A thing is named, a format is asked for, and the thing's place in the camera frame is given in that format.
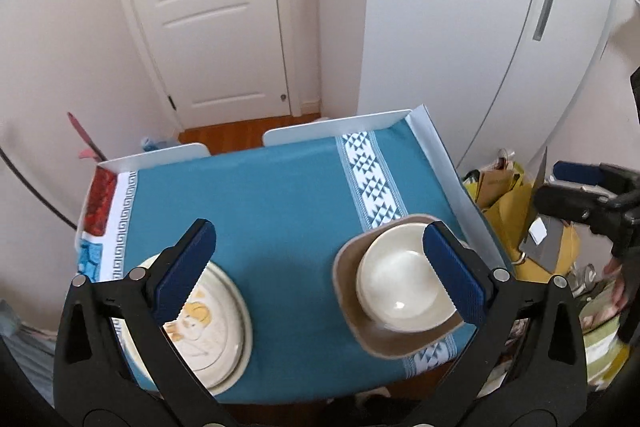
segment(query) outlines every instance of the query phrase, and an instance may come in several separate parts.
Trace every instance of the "white door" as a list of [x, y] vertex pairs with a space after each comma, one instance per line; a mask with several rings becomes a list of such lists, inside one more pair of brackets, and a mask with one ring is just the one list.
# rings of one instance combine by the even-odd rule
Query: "white door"
[[290, 114], [276, 0], [131, 0], [187, 128]]

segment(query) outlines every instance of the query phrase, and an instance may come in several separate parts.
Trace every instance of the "blue gripper pad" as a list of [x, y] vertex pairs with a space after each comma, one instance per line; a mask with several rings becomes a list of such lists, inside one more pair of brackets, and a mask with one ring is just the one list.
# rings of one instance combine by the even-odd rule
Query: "blue gripper pad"
[[474, 268], [478, 269], [478, 264], [470, 267], [461, 256], [476, 256], [488, 273], [488, 268], [482, 260], [474, 251], [460, 245], [441, 221], [431, 223], [424, 229], [422, 247], [462, 319], [476, 327], [482, 325], [486, 317], [486, 304], [491, 297], [488, 292], [490, 293], [491, 289], [486, 283], [479, 282], [472, 273]]
[[554, 176], [565, 182], [583, 185], [600, 185], [604, 181], [599, 165], [584, 163], [558, 162], [554, 165]]
[[159, 326], [174, 321], [216, 251], [216, 229], [197, 219], [174, 246], [154, 261], [146, 287]]

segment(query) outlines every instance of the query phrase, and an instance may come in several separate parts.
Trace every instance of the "teal tablecloth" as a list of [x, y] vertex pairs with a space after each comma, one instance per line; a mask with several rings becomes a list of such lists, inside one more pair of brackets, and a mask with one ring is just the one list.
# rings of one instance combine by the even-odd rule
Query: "teal tablecloth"
[[334, 257], [363, 230], [427, 213], [465, 238], [404, 120], [146, 169], [131, 180], [124, 273], [175, 244], [194, 219], [216, 227], [212, 260], [238, 286], [254, 328], [247, 370], [222, 402], [289, 403], [371, 389], [447, 362], [473, 334], [463, 325], [407, 359], [376, 359], [353, 338], [335, 298]]

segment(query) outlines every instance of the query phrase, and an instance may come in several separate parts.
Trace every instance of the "wooden floor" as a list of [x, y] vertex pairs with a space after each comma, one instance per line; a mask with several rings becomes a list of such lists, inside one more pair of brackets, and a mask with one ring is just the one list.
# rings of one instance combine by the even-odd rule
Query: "wooden floor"
[[188, 129], [178, 137], [180, 143], [204, 143], [211, 154], [243, 151], [262, 147], [262, 135], [268, 130], [309, 123], [320, 118], [319, 114], [304, 116], [276, 116], [260, 120], [223, 123]]
[[[261, 147], [262, 135], [270, 129], [308, 123], [319, 117], [319, 114], [308, 114], [299, 118], [280, 116], [261, 120], [223, 123], [209, 127], [199, 127], [198, 129], [189, 129], [180, 134], [179, 140], [181, 143], [204, 143], [211, 154], [241, 151]], [[419, 377], [388, 385], [387, 388], [393, 397], [423, 399], [433, 392], [448, 368], [449, 364], [446, 364]], [[239, 423], [245, 425], [314, 427], [317, 424], [318, 413], [324, 407], [325, 402], [315, 402], [277, 406], [230, 405], [228, 409]]]

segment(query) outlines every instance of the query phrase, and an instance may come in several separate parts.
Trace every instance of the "door frame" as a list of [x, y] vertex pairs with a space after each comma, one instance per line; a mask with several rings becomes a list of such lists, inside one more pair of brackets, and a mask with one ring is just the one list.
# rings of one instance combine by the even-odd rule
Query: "door frame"
[[[282, 57], [284, 60], [285, 80], [287, 84], [287, 92], [289, 96], [289, 108], [293, 116], [302, 115], [302, 103], [300, 102], [300, 90], [296, 82], [295, 74], [295, 47], [294, 47], [294, 31], [293, 31], [293, 15], [290, 7], [290, 0], [276, 0], [278, 7], [278, 20], [280, 22], [280, 40], [282, 44]], [[170, 100], [169, 93], [162, 81], [162, 77], [150, 54], [148, 44], [146, 42], [145, 33], [142, 24], [138, 20], [134, 10], [133, 0], [120, 0], [124, 11], [125, 19], [134, 44], [138, 50], [138, 55], [142, 60], [146, 73], [151, 79], [151, 83], [158, 94], [160, 105], [165, 116], [171, 120], [178, 132], [184, 131], [185, 127], [178, 118], [177, 112], [174, 110]]]

